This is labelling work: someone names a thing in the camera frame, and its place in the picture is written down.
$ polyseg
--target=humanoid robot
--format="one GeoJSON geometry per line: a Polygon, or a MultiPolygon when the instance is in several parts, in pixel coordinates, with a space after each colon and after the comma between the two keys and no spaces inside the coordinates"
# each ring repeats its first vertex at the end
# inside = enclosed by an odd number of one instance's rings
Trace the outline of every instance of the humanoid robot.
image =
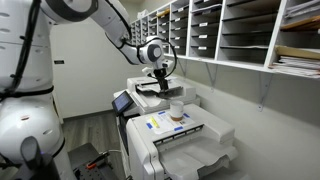
{"type": "Polygon", "coordinates": [[[0,155],[21,164],[23,140],[33,136],[42,153],[53,156],[61,179],[74,179],[64,136],[52,105],[50,29],[91,17],[132,65],[153,64],[166,90],[162,39],[132,46],[128,14],[118,0],[0,1],[0,155]]]}

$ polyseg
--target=paper tray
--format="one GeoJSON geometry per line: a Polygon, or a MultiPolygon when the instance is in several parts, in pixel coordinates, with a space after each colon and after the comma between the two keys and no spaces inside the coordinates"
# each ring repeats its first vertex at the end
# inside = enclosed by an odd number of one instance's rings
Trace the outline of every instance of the paper tray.
{"type": "Polygon", "coordinates": [[[160,152],[160,162],[173,179],[197,179],[199,169],[215,164],[233,151],[236,151],[234,147],[224,147],[213,139],[199,136],[160,152]]]}

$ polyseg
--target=white copier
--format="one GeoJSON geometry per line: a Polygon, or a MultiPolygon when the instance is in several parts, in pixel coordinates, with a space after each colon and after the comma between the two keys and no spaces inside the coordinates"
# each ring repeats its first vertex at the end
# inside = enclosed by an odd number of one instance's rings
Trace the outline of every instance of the white copier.
{"type": "Polygon", "coordinates": [[[127,92],[134,100],[135,105],[128,108],[126,115],[139,113],[149,114],[167,109],[172,100],[179,100],[184,104],[196,104],[199,106],[196,88],[176,77],[167,78],[169,89],[165,93],[160,92],[160,86],[156,79],[150,77],[136,77],[127,79],[127,92]]]}
{"type": "MultiPolygon", "coordinates": [[[[117,117],[120,147],[123,152],[122,162],[126,177],[131,174],[126,132],[126,124],[130,118],[168,109],[172,100],[179,100],[184,104],[200,105],[195,87],[173,76],[168,77],[167,80],[169,90],[166,93],[160,93],[156,79],[150,77],[127,79],[127,89],[123,91],[127,91],[134,103],[126,109],[122,116],[117,117]]],[[[116,99],[123,91],[114,93],[114,98],[116,99]]]]}
{"type": "Polygon", "coordinates": [[[235,129],[200,107],[184,106],[183,120],[169,110],[132,118],[127,123],[129,161],[134,180],[250,179],[227,169],[238,153],[235,129]]]}

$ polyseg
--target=shelf bracket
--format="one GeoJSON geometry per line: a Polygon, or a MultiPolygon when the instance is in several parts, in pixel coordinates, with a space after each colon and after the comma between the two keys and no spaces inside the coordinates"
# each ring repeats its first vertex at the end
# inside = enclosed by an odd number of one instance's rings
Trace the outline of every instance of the shelf bracket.
{"type": "Polygon", "coordinates": [[[209,74],[209,78],[210,78],[210,82],[211,82],[211,89],[213,90],[214,84],[216,82],[216,77],[217,77],[217,72],[218,72],[218,65],[214,65],[214,70],[213,70],[213,72],[211,72],[208,63],[205,63],[205,64],[206,64],[206,68],[207,68],[207,71],[208,71],[208,74],[209,74]]]}
{"type": "Polygon", "coordinates": [[[260,85],[260,101],[258,104],[258,111],[262,112],[273,74],[266,72],[259,72],[259,85],[260,85]]]}
{"type": "Polygon", "coordinates": [[[179,65],[180,65],[181,71],[182,71],[182,73],[183,73],[183,77],[184,77],[184,78],[187,78],[187,60],[184,60],[184,67],[183,67],[182,64],[181,64],[180,59],[178,59],[178,63],[179,63],[179,65]]]}

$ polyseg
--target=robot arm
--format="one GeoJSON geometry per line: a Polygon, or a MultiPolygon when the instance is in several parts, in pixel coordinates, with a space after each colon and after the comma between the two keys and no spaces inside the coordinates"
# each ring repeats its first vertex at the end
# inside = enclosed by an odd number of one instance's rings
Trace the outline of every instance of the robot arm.
{"type": "Polygon", "coordinates": [[[137,47],[127,43],[124,38],[126,33],[131,39],[129,16],[118,0],[43,0],[41,8],[58,24],[78,22],[91,17],[104,29],[107,38],[130,64],[152,64],[161,89],[168,89],[162,40],[148,37],[147,43],[137,47]]]}

